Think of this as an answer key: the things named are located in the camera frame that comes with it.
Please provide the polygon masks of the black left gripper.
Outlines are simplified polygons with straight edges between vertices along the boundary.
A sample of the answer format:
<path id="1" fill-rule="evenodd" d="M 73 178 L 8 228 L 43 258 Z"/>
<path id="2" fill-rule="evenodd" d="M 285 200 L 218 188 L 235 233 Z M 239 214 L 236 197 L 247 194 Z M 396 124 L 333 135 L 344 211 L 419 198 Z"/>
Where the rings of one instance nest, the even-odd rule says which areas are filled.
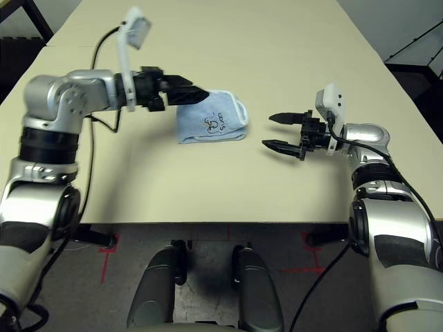
<path id="1" fill-rule="evenodd" d="M 165 110 L 164 101 L 159 95 L 161 89 L 169 90 L 166 95 L 168 104 L 172 106 L 198 104 L 210 95 L 180 75 L 163 75 L 163 71 L 155 66 L 142 66 L 133 79 L 136 105 L 149 111 Z"/>

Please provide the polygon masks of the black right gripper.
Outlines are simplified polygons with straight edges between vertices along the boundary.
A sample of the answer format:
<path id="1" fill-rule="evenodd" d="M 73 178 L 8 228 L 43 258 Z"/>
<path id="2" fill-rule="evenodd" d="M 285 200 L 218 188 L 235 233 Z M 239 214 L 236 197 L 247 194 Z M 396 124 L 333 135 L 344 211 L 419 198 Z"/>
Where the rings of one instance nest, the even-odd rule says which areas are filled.
<path id="1" fill-rule="evenodd" d="M 281 140 L 262 141 L 265 147 L 279 154 L 304 160 L 307 152 L 313 152 L 316 149 L 327 150 L 329 147 L 327 125 L 319 118 L 313 118 L 312 110 L 304 113 L 276 113 L 269 116 L 269 120 L 283 125 L 301 125 L 299 146 Z"/>

